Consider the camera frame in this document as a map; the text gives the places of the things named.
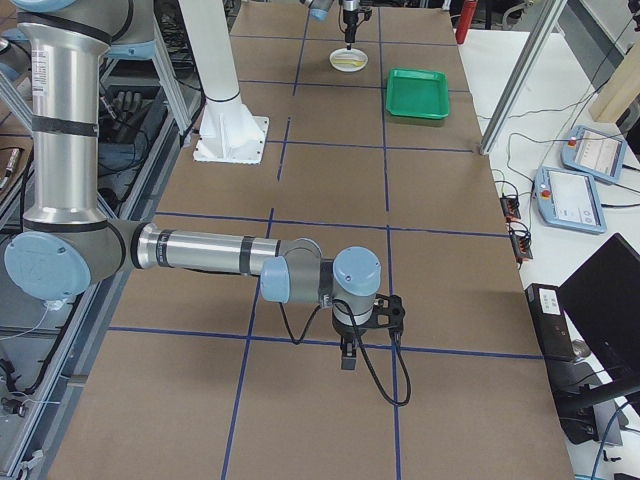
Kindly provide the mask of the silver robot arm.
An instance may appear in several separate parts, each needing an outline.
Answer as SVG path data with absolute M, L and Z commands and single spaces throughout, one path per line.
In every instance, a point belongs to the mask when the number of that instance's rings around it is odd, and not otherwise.
M 268 301 L 330 309 L 342 365 L 353 369 L 382 311 L 381 267 L 370 250 L 329 259 L 308 239 L 163 230 L 98 209 L 99 66 L 113 50 L 153 54 L 152 3 L 20 1 L 17 9 L 31 45 L 35 200 L 4 253 L 11 280 L 35 298 L 59 300 L 132 269 L 254 276 Z
M 317 21 L 324 21 L 335 3 L 334 0 L 306 0 L 301 4 L 309 10 L 309 16 Z M 339 22 L 343 26 L 344 41 L 346 48 L 351 50 L 356 41 L 361 4 L 358 0 L 338 1 L 341 19 Z

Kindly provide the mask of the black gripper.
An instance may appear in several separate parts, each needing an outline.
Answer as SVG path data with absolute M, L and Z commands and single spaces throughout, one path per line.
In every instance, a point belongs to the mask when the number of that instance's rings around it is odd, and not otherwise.
M 342 18 L 345 25 L 345 44 L 347 49 L 351 49 L 354 43 L 354 30 L 357 27 L 360 1 L 359 0 L 343 0 L 342 1 Z
M 332 326 L 341 337 L 341 369 L 354 371 L 357 364 L 357 337 L 362 336 L 367 330 L 375 329 L 376 322 L 368 320 L 363 324 L 353 326 L 333 317 Z

